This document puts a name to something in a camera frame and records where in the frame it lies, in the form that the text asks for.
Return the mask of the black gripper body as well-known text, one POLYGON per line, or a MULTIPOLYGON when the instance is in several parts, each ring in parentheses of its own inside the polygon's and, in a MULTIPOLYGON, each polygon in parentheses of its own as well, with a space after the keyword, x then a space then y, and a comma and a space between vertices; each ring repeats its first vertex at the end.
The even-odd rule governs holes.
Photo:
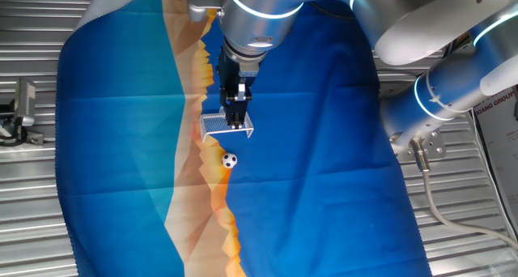
POLYGON ((250 91, 259 72, 259 59, 246 58, 222 47, 217 73, 223 96, 251 96, 250 91))

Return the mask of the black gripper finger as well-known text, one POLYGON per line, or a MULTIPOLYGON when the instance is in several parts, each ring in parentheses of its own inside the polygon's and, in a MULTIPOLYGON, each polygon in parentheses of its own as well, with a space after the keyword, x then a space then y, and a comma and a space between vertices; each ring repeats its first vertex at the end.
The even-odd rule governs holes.
POLYGON ((220 94, 220 104, 225 113, 226 123, 231 128, 237 127, 237 103, 234 96, 229 96, 227 93, 220 94))
POLYGON ((244 96, 236 98, 236 127, 238 128, 244 126, 248 103, 251 99, 251 93, 246 93, 244 96))

